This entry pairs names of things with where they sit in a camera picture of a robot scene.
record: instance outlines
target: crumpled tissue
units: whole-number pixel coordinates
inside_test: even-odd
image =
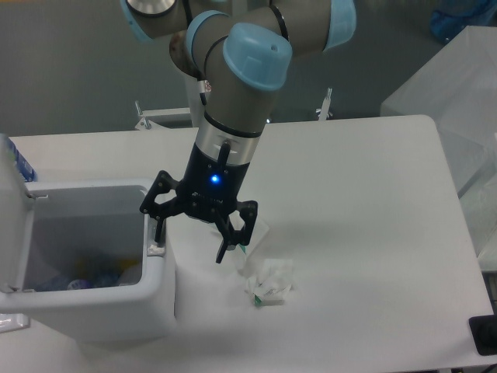
[[[280,305],[292,288],[293,260],[266,259],[262,268],[247,279],[245,291],[254,305]]]

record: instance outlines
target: black cable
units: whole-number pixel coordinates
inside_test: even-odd
[[[491,371],[493,371],[495,368],[497,368],[497,364],[492,364],[490,365],[488,368],[484,369],[483,371],[481,371],[480,373],[490,373]]]
[[[205,75],[207,73],[207,60],[209,59],[210,53],[214,50],[214,48],[222,41],[226,40],[228,38],[228,35],[224,35],[223,37],[220,37],[216,41],[212,43],[210,46],[209,50],[205,54],[205,59],[203,60],[203,74]]]
[[[189,0],[183,0],[183,8],[185,8],[186,24],[189,26],[193,20],[192,9],[189,6]]]
[[[278,26],[280,26],[281,36],[288,40],[288,30],[287,25],[285,24],[285,19],[283,14],[281,14],[280,10],[276,5],[270,4],[269,8],[273,11],[276,20],[278,21]]]

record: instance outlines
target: white box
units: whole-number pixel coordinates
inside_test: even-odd
[[[24,313],[76,340],[163,336],[175,325],[176,262],[155,245],[157,222],[139,212],[151,182],[30,183],[26,189],[0,138],[0,313]],[[134,260],[132,285],[34,292],[81,257]]]

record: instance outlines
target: gray floor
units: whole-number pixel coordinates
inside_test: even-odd
[[[338,118],[372,117],[441,46],[429,34],[436,0],[358,0],[347,45],[296,60],[275,109],[305,120],[332,86]],[[0,3],[0,132],[130,130],[142,109],[187,106],[167,39],[135,41],[117,0]]]

